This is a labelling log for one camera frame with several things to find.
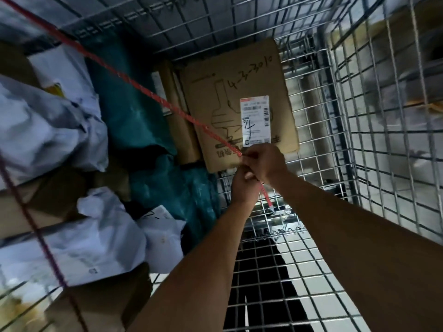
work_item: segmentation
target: person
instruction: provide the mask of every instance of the person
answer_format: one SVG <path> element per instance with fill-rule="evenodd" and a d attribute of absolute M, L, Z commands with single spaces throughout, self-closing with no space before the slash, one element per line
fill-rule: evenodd
<path fill-rule="evenodd" d="M 274 145 L 253 145 L 242 163 L 230 206 L 128 332 L 223 329 L 237 249 L 261 182 L 296 211 L 371 331 L 443 329 L 443 247 L 296 177 Z"/>

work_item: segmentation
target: person's left hand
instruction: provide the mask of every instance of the person's left hand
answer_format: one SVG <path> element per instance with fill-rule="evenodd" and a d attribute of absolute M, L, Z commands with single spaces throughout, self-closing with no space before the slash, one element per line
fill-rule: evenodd
<path fill-rule="evenodd" d="M 232 180 L 231 204 L 241 203 L 252 210 L 257 202 L 261 189 L 261 182 L 255 178 L 249 167 L 241 165 Z"/>

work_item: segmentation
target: red strap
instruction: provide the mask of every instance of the red strap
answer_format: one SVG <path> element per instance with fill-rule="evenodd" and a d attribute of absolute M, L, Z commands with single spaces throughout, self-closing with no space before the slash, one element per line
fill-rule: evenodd
<path fill-rule="evenodd" d="M 142 85 L 140 85 L 138 82 L 136 82 L 134 79 L 131 79 L 127 74 L 117 71 L 115 70 L 112 66 L 108 65 L 102 58 L 100 58 L 99 56 L 87 51 L 80 43 L 68 38 L 65 34 L 63 34 L 62 32 L 60 32 L 57 27 L 55 27 L 53 24 L 45 21 L 44 19 L 40 18 L 39 16 L 36 16 L 35 14 L 31 13 L 30 11 L 22 8 L 21 6 L 19 6 L 18 4 L 16 4 L 14 1 L 12 0 L 2 0 L 4 3 L 8 4 L 11 8 L 13 8 L 15 11 L 17 11 L 18 13 L 20 13 L 21 15 L 25 16 L 28 20 L 30 20 L 31 22 L 34 22 L 35 24 L 37 24 L 38 26 L 42 27 L 43 29 L 45 29 L 51 36 L 57 38 L 59 41 L 63 42 L 66 45 L 69 45 L 71 47 L 73 47 L 75 50 L 79 51 L 82 55 L 84 55 L 85 57 L 88 57 L 90 59 L 92 59 L 93 61 L 97 62 L 98 64 L 100 64 L 101 66 L 103 66 L 104 68 L 108 69 L 109 72 L 114 73 L 115 75 L 119 76 L 123 81 L 125 81 L 126 83 L 131 84 L 133 87 L 135 87 L 136 89 L 138 89 L 141 93 L 149 96 L 150 98 L 154 99 L 155 101 L 157 101 L 158 103 L 160 103 L 162 106 L 169 108 L 171 111 L 173 111 L 175 114 L 180 115 L 182 118 L 188 120 L 189 122 L 201 127 L 203 129 L 203 131 L 208 134 L 210 137 L 212 137 L 213 139 L 216 139 L 217 141 L 219 141 L 220 143 L 224 144 L 225 146 L 227 146 L 230 150 L 232 150 L 234 153 L 237 154 L 237 156 L 242 156 L 242 153 L 240 150 L 238 150 L 235 146 L 233 146 L 232 144 L 230 144 L 228 141 L 226 141 L 225 139 L 221 138 L 219 135 L 217 135 L 216 133 L 214 133 L 213 131 L 210 130 L 209 126 L 201 123 L 200 121 L 196 120 L 195 118 L 193 118 L 191 115 L 186 114 L 183 110 L 181 110 L 180 108 L 173 106 L 172 104 L 170 104 L 167 100 L 164 100 L 163 98 L 159 97 L 157 94 L 151 92 L 150 90 L 148 90 L 147 88 L 143 87 Z M 49 250 L 48 245 L 46 244 L 40 229 L 37 227 L 35 221 L 33 220 L 33 218 L 31 217 L 31 215 L 29 214 L 23 200 L 21 199 L 17 188 L 14 186 L 13 182 L 11 181 L 11 178 L 8 175 L 8 172 L 6 170 L 6 166 L 5 163 L 3 161 L 3 158 L 0 155 L 0 173 L 1 176 L 3 178 L 3 180 L 5 181 L 8 189 L 11 191 L 11 193 L 14 195 L 14 198 L 17 200 L 18 204 L 20 205 L 23 215 L 25 216 L 26 220 L 28 221 L 28 223 L 30 224 L 32 230 L 35 232 L 37 239 L 42 247 L 42 250 L 45 254 L 45 257 L 47 258 L 47 260 L 50 263 L 51 268 L 54 271 L 55 276 L 58 279 L 58 282 L 60 284 L 60 286 L 62 286 L 64 289 L 67 288 L 67 284 L 66 281 L 63 277 L 63 274 L 60 271 L 60 268 L 57 265 L 57 262 L 55 261 L 53 255 L 51 254 L 51 251 Z M 269 198 L 268 193 L 266 192 L 264 186 L 262 185 L 261 187 L 261 191 L 268 203 L 268 206 L 271 210 L 273 210 L 273 206 L 272 206 L 272 202 L 271 199 Z M 78 305 L 76 304 L 74 298 L 68 293 L 69 295 L 69 301 L 71 302 L 72 306 L 74 307 L 74 311 L 77 315 L 78 321 L 80 322 L 80 324 L 83 327 L 84 331 L 88 331 L 85 321 L 83 319 L 83 317 L 81 316 L 80 313 L 80 309 L 78 308 Z"/>

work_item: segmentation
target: wire cage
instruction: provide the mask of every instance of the wire cage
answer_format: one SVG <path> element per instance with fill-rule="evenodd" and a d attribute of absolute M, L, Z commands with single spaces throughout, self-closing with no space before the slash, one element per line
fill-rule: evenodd
<path fill-rule="evenodd" d="M 154 55 L 178 65 L 273 37 L 300 139 L 299 152 L 286 155 L 290 170 L 442 243 L 443 127 L 441 98 L 432 86 L 442 56 L 439 44 L 429 43 L 438 41 L 441 23 L 429 25 L 425 18 L 432 16 L 424 16 L 442 9 L 440 0 L 17 2 L 74 38 L 124 27 Z M 28 54 L 58 44 L 6 6 L 0 8 L 0 37 Z M 408 98 L 408 86 L 418 95 Z M 218 174 L 224 208 L 233 174 Z M 260 196 L 246 223 L 224 330 L 368 331 L 302 220 L 266 189 L 276 212 Z M 152 275 L 154 289 L 164 277 Z M 23 286 L 4 285 L 0 299 Z M 53 295 L 9 317 L 0 332 Z M 50 331 L 50 322 L 39 330 Z"/>

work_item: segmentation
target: brown cardboard box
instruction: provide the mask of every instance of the brown cardboard box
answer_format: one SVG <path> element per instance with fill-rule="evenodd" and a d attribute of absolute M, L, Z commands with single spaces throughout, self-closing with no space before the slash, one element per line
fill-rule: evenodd
<path fill-rule="evenodd" d="M 34 69 L 23 51 L 14 45 L 0 41 L 0 74 L 27 85 L 40 88 Z"/>
<path fill-rule="evenodd" d="M 154 70 L 160 74 L 166 99 L 174 106 L 180 107 L 187 112 L 180 82 L 174 73 L 172 64 L 168 61 L 163 61 L 157 64 Z M 166 116 L 166 121 L 177 148 L 179 164 L 194 163 L 202 159 L 194 126 L 176 114 Z"/>
<path fill-rule="evenodd" d="M 122 275 L 69 288 L 89 331 L 123 332 L 151 296 L 149 267 L 143 263 Z M 46 309 L 56 332 L 83 331 L 64 292 Z"/>
<path fill-rule="evenodd" d="M 191 115 L 242 148 L 240 99 L 269 96 L 271 142 L 281 152 L 299 149 L 291 103 L 272 38 L 187 66 L 181 75 Z M 209 172 L 236 167 L 240 160 L 196 128 Z"/>
<path fill-rule="evenodd" d="M 38 227 L 79 219 L 77 199 L 86 195 L 86 180 L 70 167 L 60 167 L 18 186 Z M 0 192 L 0 239 L 31 232 L 14 197 Z"/>
<path fill-rule="evenodd" d="M 131 201 L 129 173 L 114 156 L 109 156 L 109 164 L 105 172 L 95 171 L 93 187 L 107 186 L 121 201 Z"/>

